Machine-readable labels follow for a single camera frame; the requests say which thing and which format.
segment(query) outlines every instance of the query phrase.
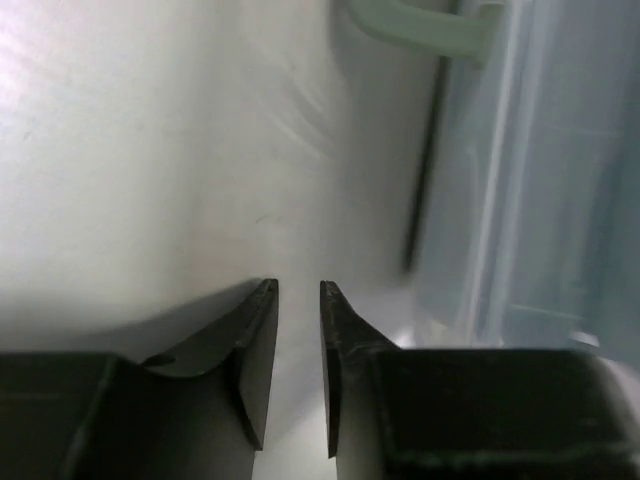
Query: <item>dark edge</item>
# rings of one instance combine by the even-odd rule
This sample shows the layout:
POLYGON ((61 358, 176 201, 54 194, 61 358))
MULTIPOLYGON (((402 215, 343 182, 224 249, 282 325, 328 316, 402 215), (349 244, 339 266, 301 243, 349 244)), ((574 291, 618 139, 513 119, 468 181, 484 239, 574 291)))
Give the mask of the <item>dark edge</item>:
MULTIPOLYGON (((460 0, 452 0, 447 11, 455 13, 460 9, 460 0)), ((411 218, 409 229, 407 230, 407 241, 403 255, 403 267, 406 272, 410 272, 418 255, 418 243, 420 240, 420 229, 422 228, 423 215, 427 211, 427 193, 429 181, 437 161, 438 146, 440 139, 440 123, 443 118, 444 101, 446 98, 447 83, 451 70, 451 60, 439 57, 436 67, 436 78, 433 84, 433 101, 427 113, 427 123, 425 140, 422 153, 422 160, 418 170, 416 183, 414 185, 413 204, 411 207, 411 218)))
POLYGON ((360 317, 335 282, 320 283, 320 325, 329 458, 338 450, 346 376, 357 375, 371 351, 399 350, 360 317))
POLYGON ((262 450, 278 331, 277 280, 269 280, 251 322, 225 360, 225 378, 247 439, 262 450))

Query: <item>transparent plastic container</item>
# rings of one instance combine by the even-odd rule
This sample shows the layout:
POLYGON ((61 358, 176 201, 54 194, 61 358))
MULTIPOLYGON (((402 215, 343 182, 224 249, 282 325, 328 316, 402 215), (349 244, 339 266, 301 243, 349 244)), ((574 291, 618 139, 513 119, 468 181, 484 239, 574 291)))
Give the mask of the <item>transparent plastic container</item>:
POLYGON ((580 347, 640 368, 639 21, 636 0, 513 0, 485 68, 452 61, 424 345, 580 347))

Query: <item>plastic handle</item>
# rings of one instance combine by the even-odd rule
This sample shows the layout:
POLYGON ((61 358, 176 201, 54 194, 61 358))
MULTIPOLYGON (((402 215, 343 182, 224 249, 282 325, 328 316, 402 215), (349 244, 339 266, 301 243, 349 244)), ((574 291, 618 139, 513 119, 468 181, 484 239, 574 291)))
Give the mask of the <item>plastic handle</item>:
POLYGON ((484 65, 504 4, 483 4, 475 17, 433 12, 399 0, 350 0, 349 10, 353 21, 372 37, 484 65))

